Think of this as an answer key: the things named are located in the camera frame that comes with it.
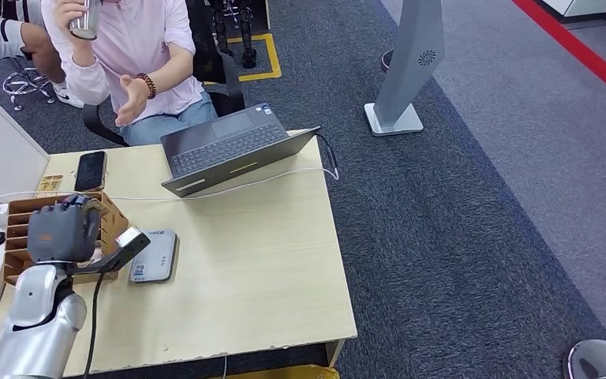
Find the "person's left hand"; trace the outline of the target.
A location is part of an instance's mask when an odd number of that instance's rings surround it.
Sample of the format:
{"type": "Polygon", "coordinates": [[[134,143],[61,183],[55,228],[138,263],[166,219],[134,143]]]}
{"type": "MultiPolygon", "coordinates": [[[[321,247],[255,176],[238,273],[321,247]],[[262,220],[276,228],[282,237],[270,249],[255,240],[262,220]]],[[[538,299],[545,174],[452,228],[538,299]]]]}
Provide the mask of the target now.
{"type": "Polygon", "coordinates": [[[127,126],[134,122],[144,111],[150,96],[148,84],[141,78],[122,75],[120,76],[120,83],[126,91],[128,99],[117,111],[115,124],[118,127],[127,126]]]}

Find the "person's right hand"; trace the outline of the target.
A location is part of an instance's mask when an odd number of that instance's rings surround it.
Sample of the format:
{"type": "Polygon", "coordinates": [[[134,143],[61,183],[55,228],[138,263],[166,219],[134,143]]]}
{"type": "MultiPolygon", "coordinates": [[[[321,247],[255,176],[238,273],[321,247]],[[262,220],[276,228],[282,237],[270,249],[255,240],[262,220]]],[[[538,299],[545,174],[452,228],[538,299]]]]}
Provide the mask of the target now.
{"type": "Polygon", "coordinates": [[[86,9],[81,0],[57,0],[54,6],[54,18],[74,48],[87,49],[91,46],[89,41],[73,36],[69,30],[71,21],[84,16],[86,9]]]}

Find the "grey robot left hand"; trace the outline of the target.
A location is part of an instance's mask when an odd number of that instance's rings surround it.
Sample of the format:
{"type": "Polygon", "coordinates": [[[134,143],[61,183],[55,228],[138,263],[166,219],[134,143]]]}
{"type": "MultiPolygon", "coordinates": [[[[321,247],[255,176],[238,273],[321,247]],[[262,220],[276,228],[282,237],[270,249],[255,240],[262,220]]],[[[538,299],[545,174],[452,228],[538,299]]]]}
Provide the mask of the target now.
{"type": "Polygon", "coordinates": [[[100,203],[74,194],[54,205],[45,205],[29,217],[27,251],[35,263],[89,261],[95,250],[100,203]]]}

